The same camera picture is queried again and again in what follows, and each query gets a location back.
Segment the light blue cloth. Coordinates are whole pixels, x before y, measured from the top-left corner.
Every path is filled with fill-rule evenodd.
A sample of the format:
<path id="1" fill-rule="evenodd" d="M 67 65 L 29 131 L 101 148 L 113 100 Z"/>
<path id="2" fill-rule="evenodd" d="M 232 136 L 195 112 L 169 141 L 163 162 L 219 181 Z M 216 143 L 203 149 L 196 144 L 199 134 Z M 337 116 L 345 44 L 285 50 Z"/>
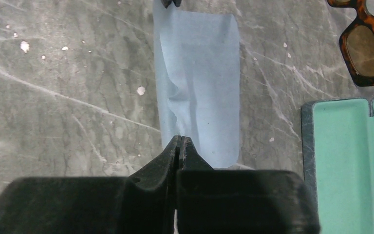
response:
<path id="1" fill-rule="evenodd" d="M 213 168 L 240 153 L 240 35 L 232 14 L 153 2 L 154 67 L 162 145 L 186 136 Z"/>

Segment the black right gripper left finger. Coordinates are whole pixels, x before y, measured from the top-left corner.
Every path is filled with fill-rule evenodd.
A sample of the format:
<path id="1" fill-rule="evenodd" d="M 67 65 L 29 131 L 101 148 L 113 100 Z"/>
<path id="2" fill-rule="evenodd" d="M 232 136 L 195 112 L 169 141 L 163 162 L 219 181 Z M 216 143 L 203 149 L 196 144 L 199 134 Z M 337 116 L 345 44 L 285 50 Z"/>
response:
<path id="1" fill-rule="evenodd" d="M 131 176 L 21 177 L 0 194 L 0 234 L 171 234 L 181 137 Z"/>

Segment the blue glasses case green lining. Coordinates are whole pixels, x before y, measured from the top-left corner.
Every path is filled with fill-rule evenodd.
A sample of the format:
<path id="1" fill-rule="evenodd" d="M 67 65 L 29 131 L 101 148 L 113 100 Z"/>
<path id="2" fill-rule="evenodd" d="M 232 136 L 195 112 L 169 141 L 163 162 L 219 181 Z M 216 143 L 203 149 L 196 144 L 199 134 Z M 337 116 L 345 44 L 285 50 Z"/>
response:
<path id="1" fill-rule="evenodd" d="M 301 108 L 304 180 L 324 234 L 374 234 L 374 98 Z"/>

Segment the brown tortoise sunglasses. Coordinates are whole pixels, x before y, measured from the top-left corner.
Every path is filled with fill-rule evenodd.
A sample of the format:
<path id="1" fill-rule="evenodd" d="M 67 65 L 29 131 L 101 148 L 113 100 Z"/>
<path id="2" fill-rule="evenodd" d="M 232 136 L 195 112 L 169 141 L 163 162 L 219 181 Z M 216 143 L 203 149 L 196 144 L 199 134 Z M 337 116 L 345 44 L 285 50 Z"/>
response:
<path id="1" fill-rule="evenodd" d="M 365 0 L 329 0 L 334 8 L 353 8 L 356 17 L 342 32 L 339 47 L 356 86 L 374 86 L 374 16 Z"/>

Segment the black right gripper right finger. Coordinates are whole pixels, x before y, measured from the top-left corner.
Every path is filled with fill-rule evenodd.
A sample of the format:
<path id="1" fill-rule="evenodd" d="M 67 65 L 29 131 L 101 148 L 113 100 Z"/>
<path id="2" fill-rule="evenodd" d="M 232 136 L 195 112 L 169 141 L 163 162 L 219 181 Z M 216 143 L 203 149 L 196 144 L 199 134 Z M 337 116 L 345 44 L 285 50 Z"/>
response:
<path id="1" fill-rule="evenodd" d="M 215 170 L 189 137 L 176 174 L 181 234 L 318 234 L 320 223 L 303 179 L 292 171 Z"/>

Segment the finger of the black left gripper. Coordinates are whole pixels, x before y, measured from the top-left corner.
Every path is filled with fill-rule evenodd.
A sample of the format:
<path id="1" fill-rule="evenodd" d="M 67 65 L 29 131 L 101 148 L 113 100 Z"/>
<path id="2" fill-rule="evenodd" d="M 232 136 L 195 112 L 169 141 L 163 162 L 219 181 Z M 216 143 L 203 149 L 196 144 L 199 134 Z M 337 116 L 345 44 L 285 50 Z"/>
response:
<path id="1" fill-rule="evenodd" d="M 168 8 L 172 4 L 173 0 L 161 0 L 161 3 L 164 8 Z"/>
<path id="2" fill-rule="evenodd" d="M 180 7 L 181 5 L 181 0 L 173 0 L 173 3 L 176 7 Z"/>

